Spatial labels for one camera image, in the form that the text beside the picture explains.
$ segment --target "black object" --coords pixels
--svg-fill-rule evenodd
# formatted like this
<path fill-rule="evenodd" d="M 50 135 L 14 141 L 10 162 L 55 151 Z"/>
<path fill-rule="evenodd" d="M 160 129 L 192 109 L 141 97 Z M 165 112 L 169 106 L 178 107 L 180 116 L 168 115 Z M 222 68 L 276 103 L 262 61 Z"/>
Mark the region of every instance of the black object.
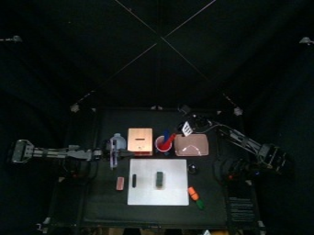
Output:
<path fill-rule="evenodd" d="M 133 175 L 133 187 L 137 187 L 137 174 Z"/>
<path fill-rule="evenodd" d="M 200 171 L 198 166 L 197 166 L 194 163 L 192 163 L 192 164 L 188 166 L 188 172 L 196 174 L 196 173 L 198 173 L 198 171 Z"/>
<path fill-rule="evenodd" d="M 157 172 L 157 187 L 162 187 L 164 183 L 164 172 Z"/>

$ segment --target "clear plastic bottle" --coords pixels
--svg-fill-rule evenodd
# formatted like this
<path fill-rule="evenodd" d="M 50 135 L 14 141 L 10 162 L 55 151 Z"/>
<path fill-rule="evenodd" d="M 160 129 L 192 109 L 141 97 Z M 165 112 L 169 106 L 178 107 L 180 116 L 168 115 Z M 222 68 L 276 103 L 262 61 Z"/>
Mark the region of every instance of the clear plastic bottle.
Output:
<path fill-rule="evenodd" d="M 113 141 L 117 141 L 117 149 L 118 150 L 125 150 L 128 148 L 128 141 L 126 139 L 122 137 L 122 134 L 121 133 L 115 133 L 113 135 L 113 138 L 111 138 L 111 145 L 113 145 Z"/>

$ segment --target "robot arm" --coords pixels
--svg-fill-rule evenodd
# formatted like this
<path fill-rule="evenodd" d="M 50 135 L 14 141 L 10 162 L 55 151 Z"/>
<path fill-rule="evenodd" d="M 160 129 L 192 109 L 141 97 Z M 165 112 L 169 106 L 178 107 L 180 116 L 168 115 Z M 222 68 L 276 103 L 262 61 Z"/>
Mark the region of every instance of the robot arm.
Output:
<path fill-rule="evenodd" d="M 33 158 L 74 158 L 83 161 L 95 161 L 101 159 L 102 150 L 81 150 L 81 146 L 71 145 L 65 149 L 37 148 L 30 140 L 18 140 L 10 154 L 13 163 L 27 163 Z"/>
<path fill-rule="evenodd" d="M 229 165 L 225 167 L 224 174 L 240 175 L 242 172 L 258 173 L 260 171 L 268 171 L 278 174 L 284 172 L 292 172 L 292 165 L 288 164 L 288 153 L 274 144 L 260 144 L 252 138 L 249 138 L 237 129 L 210 120 L 208 117 L 190 114 L 190 108 L 182 106 L 180 111 L 185 113 L 188 121 L 180 125 L 180 129 L 188 136 L 192 133 L 206 133 L 216 129 L 218 136 L 245 149 L 253 154 L 252 160 L 229 160 Z"/>

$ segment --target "white object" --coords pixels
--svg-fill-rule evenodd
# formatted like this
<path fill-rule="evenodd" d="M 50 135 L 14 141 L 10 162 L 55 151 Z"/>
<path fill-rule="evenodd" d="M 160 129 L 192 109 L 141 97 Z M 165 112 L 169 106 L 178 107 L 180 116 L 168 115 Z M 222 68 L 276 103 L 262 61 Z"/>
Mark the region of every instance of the white object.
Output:
<path fill-rule="evenodd" d="M 184 132 L 185 136 L 189 136 L 193 133 L 193 129 L 192 129 L 192 126 L 188 121 L 182 127 L 182 132 Z"/>
<path fill-rule="evenodd" d="M 157 187 L 158 172 L 164 172 L 162 187 Z M 132 159 L 128 204 L 188 206 L 188 160 Z"/>

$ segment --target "orange marker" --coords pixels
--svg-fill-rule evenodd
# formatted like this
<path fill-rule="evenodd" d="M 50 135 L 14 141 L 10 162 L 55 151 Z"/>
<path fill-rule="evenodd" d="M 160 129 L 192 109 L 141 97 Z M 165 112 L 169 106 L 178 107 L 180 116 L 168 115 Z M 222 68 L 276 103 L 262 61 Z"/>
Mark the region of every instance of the orange marker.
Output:
<path fill-rule="evenodd" d="M 189 194 L 190 194 L 190 196 L 192 196 L 192 199 L 193 199 L 194 201 L 198 201 L 201 197 L 200 197 L 200 195 L 198 195 L 198 193 L 197 193 L 194 187 L 190 187 L 190 188 L 188 189 L 188 191 L 189 191 Z"/>

